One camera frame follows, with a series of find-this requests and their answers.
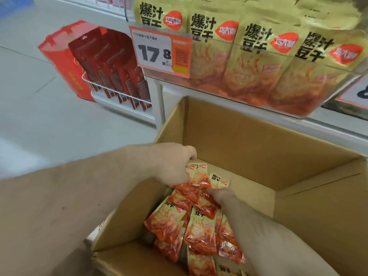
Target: price tag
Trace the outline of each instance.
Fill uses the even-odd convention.
[[[192,40],[130,26],[138,65],[189,78]]]
[[[368,109],[368,74],[360,78],[336,100]]]

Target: gray floor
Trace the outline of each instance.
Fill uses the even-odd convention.
[[[0,20],[0,179],[156,136],[149,125],[77,98],[38,50],[74,21],[35,7]]]

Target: white wire rack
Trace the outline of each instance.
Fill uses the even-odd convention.
[[[82,75],[82,79],[90,87],[91,95],[96,102],[140,120],[156,124],[151,102],[93,83],[88,80],[86,73]]]
[[[125,16],[125,0],[65,0],[65,1]]]

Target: cardboard box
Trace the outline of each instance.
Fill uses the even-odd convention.
[[[156,142],[197,149],[208,171],[232,178],[236,195],[285,225],[341,276],[368,271],[368,176],[359,153],[206,102],[183,98]],[[138,185],[104,224],[94,264],[108,275],[186,275],[140,242],[167,188]]]

